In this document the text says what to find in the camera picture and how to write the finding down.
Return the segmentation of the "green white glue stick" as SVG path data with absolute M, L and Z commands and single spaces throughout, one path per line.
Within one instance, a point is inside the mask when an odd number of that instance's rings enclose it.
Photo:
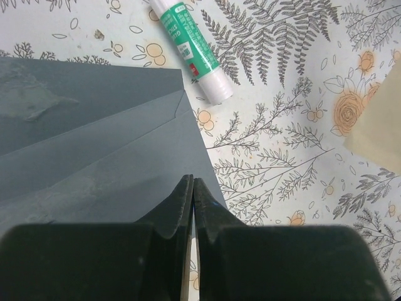
M 233 96 L 227 75 L 184 2 L 152 0 L 150 6 L 189 67 L 192 76 L 199 82 L 209 103 L 219 105 Z

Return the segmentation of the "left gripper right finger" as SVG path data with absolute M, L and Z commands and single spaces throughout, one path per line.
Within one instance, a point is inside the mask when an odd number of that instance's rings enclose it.
M 201 300 L 390 300 L 346 226 L 248 226 L 194 181 Z

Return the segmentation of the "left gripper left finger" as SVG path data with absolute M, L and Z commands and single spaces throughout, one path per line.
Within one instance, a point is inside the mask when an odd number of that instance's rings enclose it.
M 21 224 L 1 238 L 2 300 L 187 300 L 194 178 L 131 223 Z

